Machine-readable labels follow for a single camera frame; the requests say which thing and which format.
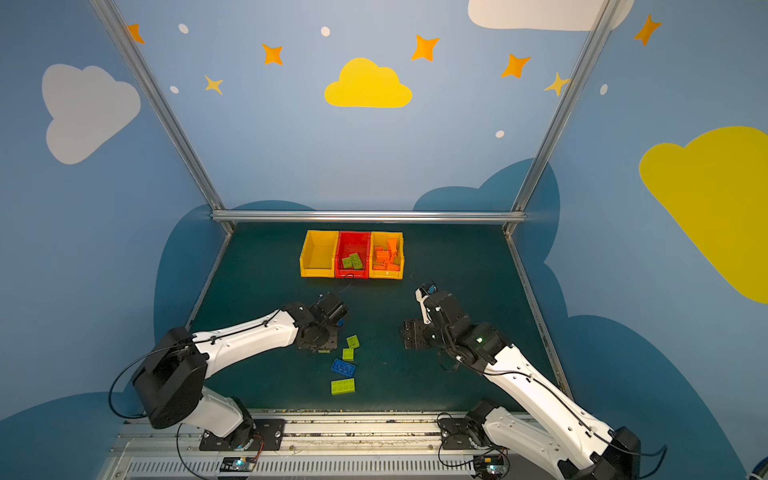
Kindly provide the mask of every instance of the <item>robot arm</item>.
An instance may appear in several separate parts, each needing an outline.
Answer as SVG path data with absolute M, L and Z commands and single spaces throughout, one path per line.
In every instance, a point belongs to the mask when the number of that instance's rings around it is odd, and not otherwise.
M 190 334 L 178 327 L 166 333 L 131 378 L 150 424 L 164 429 L 178 422 L 206 430 L 219 449 L 247 449 L 253 419 L 238 399 L 204 387 L 221 369 L 269 349 L 296 342 L 300 349 L 336 348 L 339 323 L 347 309 L 338 296 L 321 296 L 312 306 L 291 303 L 269 315 Z
M 422 318 L 406 321 L 406 348 L 437 346 L 459 364 L 482 374 L 514 398 L 536 422 L 481 402 L 469 414 L 477 439 L 510 448 L 555 478 L 634 480 L 640 441 L 629 430 L 614 432 L 569 399 L 488 323 L 474 324 L 455 297 L 434 286 L 416 290 Z M 619 449 L 608 449 L 608 443 Z

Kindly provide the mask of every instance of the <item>red storage bin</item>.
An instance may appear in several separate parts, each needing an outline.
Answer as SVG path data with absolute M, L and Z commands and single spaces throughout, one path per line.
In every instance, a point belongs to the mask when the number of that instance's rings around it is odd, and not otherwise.
M 336 278 L 368 278 L 370 249 L 370 232 L 339 232 L 339 246 L 336 248 Z M 353 253 L 360 255 L 362 270 L 344 268 L 342 258 L 347 258 Z

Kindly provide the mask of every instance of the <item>ventilation grille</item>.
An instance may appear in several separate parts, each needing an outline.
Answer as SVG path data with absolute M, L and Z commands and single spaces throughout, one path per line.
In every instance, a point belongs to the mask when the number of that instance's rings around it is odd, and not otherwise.
M 442 461 L 457 465 L 470 457 L 443 455 Z M 199 475 L 208 478 L 242 476 L 244 472 L 219 472 L 220 460 L 185 459 L 187 465 Z M 449 467 L 438 461 L 436 455 L 354 455 L 317 457 L 273 457 L 263 455 L 250 474 L 257 477 L 317 476 L 340 477 L 346 475 L 462 475 L 474 474 L 471 465 Z M 125 478 L 189 478 L 190 473 L 174 457 L 133 457 Z
M 219 467 L 221 466 L 221 462 L 218 460 L 202 462 L 186 460 L 186 462 L 193 472 L 201 475 L 215 475 L 219 472 Z M 189 474 L 189 471 L 178 459 L 166 460 L 164 458 L 133 458 L 126 471 L 128 478 L 187 477 Z
M 456 458 L 444 458 L 448 464 L 460 464 L 462 460 Z M 409 458 L 399 456 L 396 458 L 260 458 L 254 476 L 274 475 L 434 475 L 455 472 L 466 475 L 472 472 L 470 465 L 448 467 L 440 463 L 432 455 L 429 458 Z

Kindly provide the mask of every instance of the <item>wire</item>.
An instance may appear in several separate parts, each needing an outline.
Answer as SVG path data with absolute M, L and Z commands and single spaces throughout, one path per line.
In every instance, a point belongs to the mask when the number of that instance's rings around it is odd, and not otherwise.
M 285 305 L 281 306 L 278 310 L 276 310 L 272 314 L 272 316 L 270 318 L 264 320 L 261 323 L 258 323 L 258 324 L 253 325 L 253 326 L 249 326 L 246 329 L 238 330 L 236 332 L 227 333 L 227 334 L 222 335 L 222 336 L 215 336 L 214 335 L 214 336 L 211 336 L 211 337 L 209 337 L 209 338 L 207 338 L 205 340 L 197 340 L 197 341 L 192 342 L 192 344 L 193 345 L 197 345 L 198 343 L 208 343 L 208 342 L 215 343 L 216 340 L 219 340 L 219 339 L 222 339 L 222 338 L 226 338 L 228 336 L 236 335 L 238 333 L 247 332 L 248 330 L 252 330 L 252 329 L 255 329 L 257 327 L 266 325 L 270 321 L 272 321 L 272 319 L 275 318 L 275 316 L 278 313 L 280 313 L 283 310 L 284 306 Z M 112 385 L 110 385 L 109 391 L 107 392 L 107 404 L 109 405 L 109 409 L 112 411 L 112 413 L 114 413 L 115 415 L 117 415 L 118 417 L 120 417 L 122 419 L 128 419 L 128 420 L 137 420 L 137 419 L 145 419 L 145 418 L 147 418 L 147 414 L 146 413 L 141 414 L 141 415 L 123 415 L 122 413 L 118 412 L 114 408 L 114 405 L 112 404 L 112 394 L 114 392 L 114 386 L 118 384 L 118 380 L 120 379 L 120 377 L 122 377 L 128 371 L 128 369 L 130 369 L 133 365 L 135 365 L 136 363 L 140 362 L 141 360 L 147 358 L 148 356 L 152 355 L 153 353 L 162 352 L 163 350 L 175 349 L 178 346 L 184 345 L 184 344 L 181 344 L 180 341 L 182 341 L 182 340 L 177 340 L 171 346 L 165 346 L 165 347 L 163 347 L 161 349 L 155 349 L 155 350 L 152 350 L 151 352 L 147 353 L 146 355 L 140 356 L 139 358 L 135 359 L 133 362 L 129 363 L 128 366 L 126 366 L 120 373 L 118 373 L 118 376 L 114 377 L 114 380 L 112 381 Z M 188 344 L 183 347 L 184 350 L 186 350 L 187 348 L 188 348 Z
M 655 452 L 655 453 L 630 452 L 629 450 L 624 450 L 624 449 L 622 449 L 620 447 L 617 447 L 616 445 L 612 444 L 611 442 L 609 442 L 608 440 L 604 439 L 603 437 L 599 436 L 596 432 L 594 432 L 592 430 L 592 427 L 590 427 L 589 425 L 584 423 L 581 420 L 581 418 L 578 415 L 576 415 L 576 412 L 571 410 L 571 407 L 569 407 L 563 401 L 563 399 L 560 398 L 560 396 L 558 394 L 553 392 L 552 389 L 550 389 L 546 384 L 541 382 L 539 379 L 536 379 L 532 375 L 520 372 L 518 370 L 511 370 L 509 372 L 483 372 L 480 369 L 476 369 L 475 367 L 473 367 L 473 366 L 471 366 L 471 365 L 469 365 L 467 363 L 463 363 L 463 362 L 460 362 L 460 363 L 462 365 L 472 369 L 472 370 L 475 370 L 478 373 L 481 373 L 482 375 L 487 375 L 487 376 L 520 375 L 520 376 L 523 376 L 523 377 L 527 378 L 529 381 L 536 382 L 540 386 L 543 386 L 548 392 L 550 392 L 552 394 L 552 396 L 554 396 L 557 399 L 557 401 L 560 402 L 561 405 L 563 405 L 565 407 L 565 409 L 568 410 L 571 413 L 571 415 L 574 416 L 576 421 L 579 422 L 579 424 L 581 426 L 583 426 L 584 428 L 586 428 L 588 430 L 588 435 L 594 435 L 597 439 L 601 440 L 602 442 L 605 442 L 608 446 L 610 446 L 610 447 L 612 447 L 614 449 L 617 449 L 619 452 L 627 453 L 628 455 L 637 455 L 637 456 L 642 456 L 642 457 L 655 457 L 655 456 L 661 455 L 661 458 L 659 459 L 659 462 L 656 465 L 656 468 L 654 468 L 654 470 L 651 473 L 649 473 L 649 474 L 647 474 L 647 475 L 645 475 L 644 477 L 641 477 L 641 478 L 647 478 L 647 477 L 650 477 L 651 475 L 653 475 L 654 473 L 656 473 L 656 471 L 659 469 L 659 467 L 661 467 L 661 463 L 664 460 L 664 457 L 667 456 L 667 446 L 666 445 L 662 445 L 662 447 L 658 450 L 658 452 Z
M 107 393 L 107 404 L 109 405 L 109 409 L 112 411 L 112 413 L 114 413 L 115 415 L 117 415 L 118 417 L 120 417 L 122 419 L 129 419 L 129 420 L 144 419 L 144 418 L 147 417 L 146 413 L 144 413 L 142 415 L 123 415 L 122 413 L 119 413 L 117 410 L 115 410 L 114 409 L 114 405 L 112 405 L 112 392 L 114 391 L 114 386 L 118 384 L 118 380 L 120 379 L 120 377 L 122 377 L 127 372 L 127 370 L 130 369 L 137 362 L 147 358 L 148 356 L 152 355 L 153 353 L 162 352 L 163 350 L 174 349 L 177 346 L 178 345 L 175 343 L 174 345 L 171 345 L 171 346 L 166 346 L 166 347 L 163 347 L 161 349 L 152 350 L 148 354 L 142 355 L 139 358 L 135 359 L 133 362 L 129 363 L 128 366 L 125 367 L 123 369 L 123 371 L 118 374 L 118 376 L 114 377 L 114 381 L 112 382 L 112 385 L 110 385 L 109 392 Z
M 198 343 L 208 343 L 208 342 L 211 342 L 211 344 L 214 344 L 219 339 L 227 338 L 228 336 L 236 335 L 236 334 L 242 333 L 242 332 L 247 332 L 248 330 L 253 330 L 253 329 L 259 328 L 260 326 L 265 326 L 266 324 L 271 322 L 272 319 L 275 318 L 275 316 L 278 313 L 282 312 L 284 307 L 285 307 L 285 305 L 281 306 L 279 309 L 275 310 L 275 312 L 272 314 L 272 316 L 270 318 L 268 318 L 268 319 L 264 320 L 263 322 L 258 323 L 256 325 L 249 326 L 248 328 L 245 328 L 245 329 L 242 329 L 242 330 L 238 330 L 236 332 L 225 333 L 222 336 L 212 335 L 212 336 L 208 337 L 208 339 L 198 340 L 198 341 L 192 342 L 192 343 L 198 344 Z
M 463 467 L 464 465 L 469 465 L 470 463 L 473 463 L 475 461 L 475 456 L 473 455 L 472 456 L 472 460 L 467 460 L 466 462 L 457 463 L 457 464 L 452 465 L 450 463 L 445 463 L 444 461 L 442 461 L 442 458 L 440 458 L 440 452 L 442 451 L 443 444 L 445 444 L 445 440 L 448 440 L 452 436 L 458 435 L 459 433 L 461 433 L 461 432 L 454 432 L 451 435 L 448 435 L 447 437 L 445 437 L 445 438 L 440 440 L 440 446 L 437 448 L 437 459 L 438 459 L 438 462 L 442 463 L 446 467 L 452 467 L 452 468 Z M 488 453 L 493 452 L 494 450 L 498 450 L 498 449 L 495 448 L 495 447 L 491 447 L 490 449 L 488 449 L 485 452 L 483 452 L 481 455 L 487 455 Z
M 355 279 L 355 274 L 354 273 L 347 273 L 342 278 L 347 278 L 347 277 L 349 277 L 349 283 L 347 283 L 346 286 L 344 287 L 344 289 L 342 291 L 340 291 L 339 293 L 337 293 L 337 295 L 341 295 L 342 293 L 346 292 L 346 289 L 348 289 L 348 288 L 350 288 L 352 286 L 352 281 L 354 281 L 354 279 Z M 338 285 L 333 287 L 333 290 L 331 290 L 331 293 L 336 293 L 336 289 L 337 288 L 339 288 Z
M 184 459 L 181 458 L 181 450 L 179 449 L 179 432 L 181 432 L 181 426 L 182 425 L 183 425 L 183 423 L 179 423 L 179 428 L 176 430 L 176 453 L 179 455 L 179 460 L 181 460 L 181 464 L 184 465 L 184 467 L 187 469 L 187 471 L 189 473 L 191 473 L 192 475 L 194 475 L 194 476 L 196 476 L 198 478 L 202 478 L 202 480 L 210 480 L 208 478 L 205 478 L 205 477 L 200 476 L 197 473 L 193 472 L 192 468 L 190 468 L 189 465 L 187 465 L 187 463 L 184 461 Z
M 641 480 L 642 478 L 648 478 L 648 477 L 650 477 L 651 475 L 653 475 L 654 473 L 658 472 L 659 468 L 661 467 L 661 463 L 664 461 L 664 457 L 666 457 L 666 456 L 667 456 L 667 446 L 665 445 L 665 446 L 663 446 L 663 447 L 661 447 L 661 448 L 662 448 L 664 451 L 661 453 L 661 457 L 659 458 L 659 461 L 658 461 L 658 462 L 657 462 L 657 464 L 656 464 L 656 468 L 654 468 L 653 470 L 651 470 L 649 473 L 647 473 L 647 474 L 645 474 L 645 475 L 642 475 L 641 477 L 637 477 L 637 480 Z

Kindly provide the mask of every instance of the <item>orange lego brick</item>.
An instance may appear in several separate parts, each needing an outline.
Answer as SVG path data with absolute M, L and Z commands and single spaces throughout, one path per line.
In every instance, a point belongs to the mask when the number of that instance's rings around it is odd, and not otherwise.
M 393 255 L 397 255 L 397 239 L 390 238 L 386 241 L 386 244 L 389 246 L 389 251 L 392 252 Z

